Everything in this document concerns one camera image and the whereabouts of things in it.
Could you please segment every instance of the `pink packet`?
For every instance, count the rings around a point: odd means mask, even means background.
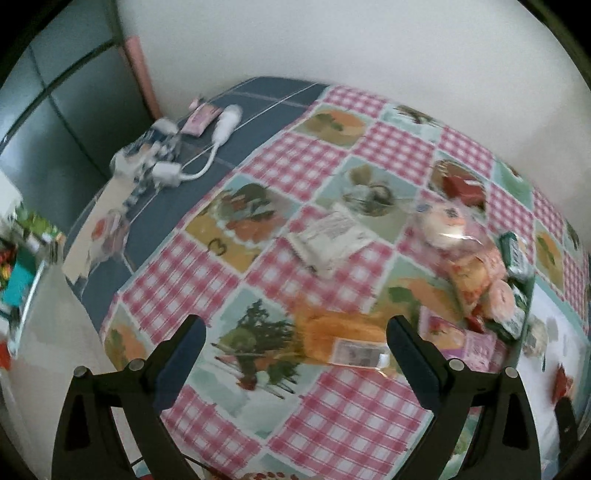
[[[181,129],[181,133],[201,137],[207,126],[222,113],[222,109],[211,103],[203,103],[191,113],[191,116]]]
[[[488,372],[495,353],[494,333],[476,333],[457,327],[421,307],[418,332],[423,340],[433,343],[446,358],[459,358],[476,372]]]

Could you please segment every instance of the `gray cabinet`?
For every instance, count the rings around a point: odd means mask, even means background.
[[[104,184],[46,99],[0,155],[0,168],[27,206],[67,232]]]
[[[150,124],[135,78],[116,47],[74,72],[51,96],[106,176],[113,154]]]
[[[115,0],[74,0],[31,42],[0,89],[0,169],[68,232],[151,123],[113,33]]]
[[[102,0],[74,0],[31,42],[46,84],[113,37]]]

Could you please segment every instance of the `white paper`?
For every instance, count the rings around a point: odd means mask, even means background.
[[[333,212],[312,223],[302,233],[289,233],[287,239],[307,266],[321,277],[330,277],[352,254],[375,238],[351,212],[340,204]]]
[[[129,198],[134,188],[134,182],[124,177],[113,177],[105,186],[64,260],[62,270],[72,283],[75,283],[81,276],[88,276],[90,268],[88,252],[92,244],[92,231],[96,222],[110,210],[123,208],[123,203]]]

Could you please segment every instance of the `red object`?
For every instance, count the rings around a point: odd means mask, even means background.
[[[468,322],[468,330],[477,333],[485,333],[486,329],[484,326],[484,320],[479,315],[471,315],[466,317],[466,321]]]
[[[474,179],[458,175],[443,177],[442,187],[449,199],[459,198],[467,207],[482,206],[486,200],[484,188]]]
[[[572,386],[573,378],[566,375],[564,372],[564,366],[560,364],[558,371],[556,372],[554,391],[552,392],[552,403],[556,403],[562,397],[566,397],[569,394]]]
[[[6,342],[0,343],[0,368],[10,370],[12,359],[8,353],[8,345]]]

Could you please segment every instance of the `bolt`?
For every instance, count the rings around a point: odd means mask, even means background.
[[[456,372],[461,372],[462,370],[464,370],[464,362],[462,362],[460,359],[458,358],[452,358],[449,361],[449,367],[452,370],[455,370]]]
[[[519,376],[519,373],[517,373],[517,370],[513,367],[505,368],[505,373],[507,374],[507,377],[511,378],[517,378]]]
[[[136,358],[127,364],[127,368],[129,368],[132,372],[137,372],[142,370],[144,367],[144,360],[141,358]]]
[[[83,365],[80,365],[79,367],[76,367],[74,369],[74,376],[76,378],[82,378],[86,375],[87,372],[88,372],[88,369],[86,367],[84,367]]]

